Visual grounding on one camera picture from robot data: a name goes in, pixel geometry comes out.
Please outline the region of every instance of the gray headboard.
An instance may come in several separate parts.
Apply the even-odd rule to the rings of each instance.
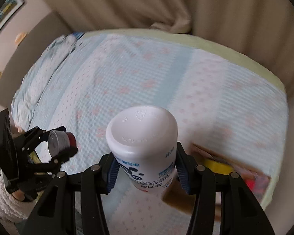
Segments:
[[[0,78],[0,105],[10,109],[23,77],[57,37],[72,31],[55,12],[44,17],[19,44]]]

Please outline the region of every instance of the picture frame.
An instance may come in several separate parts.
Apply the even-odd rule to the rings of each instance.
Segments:
[[[6,0],[0,9],[0,30],[13,14],[24,4],[24,0]]]

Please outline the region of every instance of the mattress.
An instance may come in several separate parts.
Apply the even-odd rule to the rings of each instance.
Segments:
[[[11,107],[25,130],[64,125],[74,133],[79,153],[63,170],[84,171],[109,152],[105,128],[118,112],[156,105],[175,116],[185,149],[194,142],[271,176],[261,202],[266,207],[280,173],[288,117],[284,87],[272,73],[232,49],[185,34],[81,35],[62,36],[44,51]],[[50,159],[45,144],[36,151],[41,161]],[[190,219],[137,191],[123,172],[103,206],[111,234],[185,234]]]

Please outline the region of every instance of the white plastic bottle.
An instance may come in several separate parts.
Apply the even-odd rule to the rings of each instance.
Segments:
[[[176,158],[177,123],[169,111],[155,106],[123,110],[108,124],[106,139],[138,189],[159,193],[170,185]]]

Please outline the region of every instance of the curtain fold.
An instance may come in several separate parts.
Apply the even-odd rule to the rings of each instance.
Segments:
[[[294,7],[289,0],[45,0],[74,31],[156,28],[191,33],[259,62],[294,97]]]

